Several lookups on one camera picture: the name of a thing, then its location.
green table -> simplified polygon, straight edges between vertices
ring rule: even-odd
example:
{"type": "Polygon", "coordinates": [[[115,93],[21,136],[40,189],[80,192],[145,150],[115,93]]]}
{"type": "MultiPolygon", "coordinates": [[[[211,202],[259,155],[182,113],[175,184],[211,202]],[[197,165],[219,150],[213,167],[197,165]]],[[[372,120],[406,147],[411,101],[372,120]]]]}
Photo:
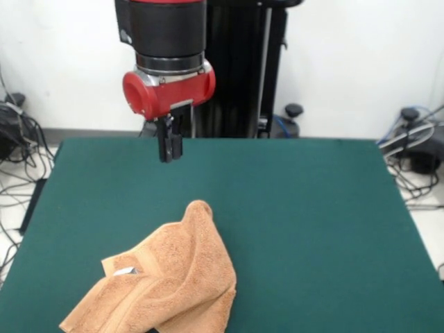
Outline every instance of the green table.
{"type": "Polygon", "coordinates": [[[206,200],[238,276],[228,333],[444,332],[444,288],[377,147],[344,140],[70,139],[10,275],[0,330],[58,332],[100,260],[206,200]]]}

towel fold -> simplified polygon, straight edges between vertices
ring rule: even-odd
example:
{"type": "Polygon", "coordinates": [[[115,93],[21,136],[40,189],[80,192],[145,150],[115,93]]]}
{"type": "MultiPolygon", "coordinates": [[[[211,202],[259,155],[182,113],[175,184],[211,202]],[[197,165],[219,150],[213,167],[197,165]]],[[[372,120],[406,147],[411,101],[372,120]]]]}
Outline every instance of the towel fold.
{"type": "Polygon", "coordinates": [[[133,249],[102,261],[98,281],[60,324],[69,333],[224,332],[236,274],[203,201],[133,249]],[[114,274],[124,268],[135,273],[114,274]]]}

black cable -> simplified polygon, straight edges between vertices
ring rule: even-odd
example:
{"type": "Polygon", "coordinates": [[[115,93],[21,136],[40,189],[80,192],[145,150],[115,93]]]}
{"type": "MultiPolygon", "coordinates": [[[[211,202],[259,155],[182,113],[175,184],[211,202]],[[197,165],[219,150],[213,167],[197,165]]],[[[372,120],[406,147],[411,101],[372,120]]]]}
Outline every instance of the black cable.
{"type": "Polygon", "coordinates": [[[409,202],[413,200],[418,200],[428,194],[430,194],[435,188],[435,186],[439,183],[439,176],[435,170],[436,166],[436,156],[434,156],[431,168],[430,168],[430,182],[425,186],[417,186],[413,184],[407,177],[405,177],[403,172],[410,172],[409,169],[404,169],[404,162],[408,158],[408,145],[409,145],[409,131],[407,131],[407,138],[404,141],[402,150],[396,155],[397,161],[395,164],[391,164],[390,162],[387,164],[389,168],[394,171],[392,176],[394,177],[396,185],[410,194],[410,198],[405,199],[405,203],[407,207],[411,207],[409,202]]]}
{"type": "Polygon", "coordinates": [[[433,117],[435,114],[437,114],[437,113],[439,113],[439,112],[441,112],[443,110],[444,110],[444,105],[440,106],[436,110],[434,110],[434,111],[430,112],[429,114],[425,115],[423,118],[420,118],[415,123],[422,123],[424,120],[427,120],[428,118],[433,117]]]}
{"type": "Polygon", "coordinates": [[[13,173],[9,173],[9,172],[4,171],[4,170],[1,170],[1,169],[0,169],[0,172],[1,172],[1,173],[4,173],[4,174],[7,175],[7,176],[14,177],[14,178],[17,178],[17,179],[20,179],[20,180],[24,180],[24,181],[26,181],[26,182],[29,181],[29,179],[26,179],[25,177],[17,176],[17,175],[15,175],[15,174],[13,174],[13,173]]]}
{"type": "Polygon", "coordinates": [[[5,234],[6,237],[9,239],[9,241],[10,241],[15,247],[17,247],[17,243],[15,243],[14,239],[12,239],[12,237],[8,234],[8,231],[6,231],[5,227],[3,226],[3,223],[1,222],[1,219],[0,219],[0,228],[3,230],[4,234],[5,234]]]}

